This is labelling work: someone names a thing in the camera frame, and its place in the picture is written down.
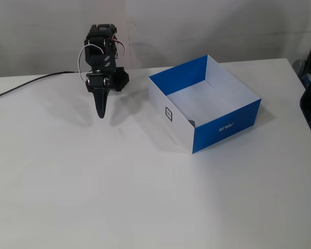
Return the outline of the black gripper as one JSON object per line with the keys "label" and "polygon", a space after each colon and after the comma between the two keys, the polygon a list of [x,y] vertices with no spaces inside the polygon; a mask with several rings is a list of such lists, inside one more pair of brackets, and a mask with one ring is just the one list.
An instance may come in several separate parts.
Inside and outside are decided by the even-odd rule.
{"label": "black gripper", "polygon": [[86,77],[86,87],[88,92],[93,93],[96,112],[100,118],[104,118],[108,95],[112,88],[112,77],[103,73],[87,73]]}

